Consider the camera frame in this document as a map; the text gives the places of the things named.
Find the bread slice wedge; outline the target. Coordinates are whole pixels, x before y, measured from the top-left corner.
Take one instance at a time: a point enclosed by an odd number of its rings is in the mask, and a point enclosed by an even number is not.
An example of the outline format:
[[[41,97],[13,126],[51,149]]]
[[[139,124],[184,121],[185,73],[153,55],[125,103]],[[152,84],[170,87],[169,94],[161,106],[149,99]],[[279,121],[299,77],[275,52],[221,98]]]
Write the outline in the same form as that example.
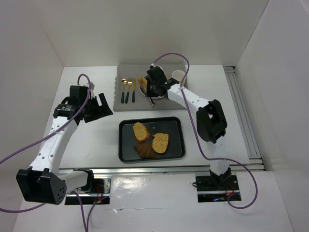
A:
[[[146,80],[146,78],[142,77],[142,76],[138,77],[138,83],[139,83],[140,88],[144,92],[146,92],[147,91],[147,80]]]

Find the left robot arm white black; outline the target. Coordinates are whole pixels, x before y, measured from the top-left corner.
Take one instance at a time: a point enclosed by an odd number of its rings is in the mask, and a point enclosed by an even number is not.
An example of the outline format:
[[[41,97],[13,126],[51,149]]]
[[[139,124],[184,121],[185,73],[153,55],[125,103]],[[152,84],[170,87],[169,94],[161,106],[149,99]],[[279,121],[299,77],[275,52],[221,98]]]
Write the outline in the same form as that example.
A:
[[[25,201],[59,205],[73,190],[90,193],[102,188],[104,182],[96,179],[90,169],[75,168],[69,174],[59,175],[59,167],[79,123],[110,115],[112,111],[103,93],[93,96],[86,86],[70,87],[70,95],[54,110],[49,138],[30,166],[16,175]]]

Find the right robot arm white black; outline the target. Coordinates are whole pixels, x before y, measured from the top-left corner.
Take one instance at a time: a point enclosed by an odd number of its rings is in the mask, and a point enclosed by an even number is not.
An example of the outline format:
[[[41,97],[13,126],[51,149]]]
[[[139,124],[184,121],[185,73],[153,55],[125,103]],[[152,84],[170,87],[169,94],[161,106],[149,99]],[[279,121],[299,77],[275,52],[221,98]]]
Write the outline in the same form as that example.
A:
[[[218,100],[209,101],[189,91],[173,78],[151,78],[147,80],[147,97],[165,97],[178,103],[188,111],[197,141],[202,139],[207,143],[210,157],[210,179],[214,186],[220,187],[231,176],[224,136],[227,121]]]

